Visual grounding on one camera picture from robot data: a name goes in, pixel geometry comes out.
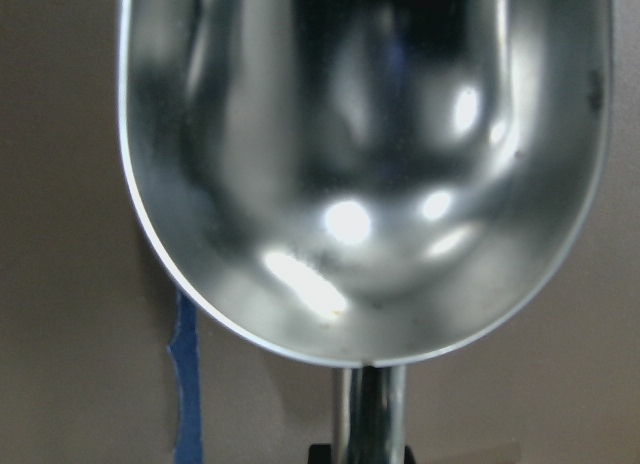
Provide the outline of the steel ice scoop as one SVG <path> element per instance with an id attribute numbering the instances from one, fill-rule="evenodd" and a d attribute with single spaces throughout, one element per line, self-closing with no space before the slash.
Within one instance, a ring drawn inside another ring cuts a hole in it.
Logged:
<path id="1" fill-rule="evenodd" d="M 337 370 L 336 463 L 401 463 L 409 364 L 487 335 L 602 173 L 612 0 L 119 0 L 133 206 L 179 289 Z"/>

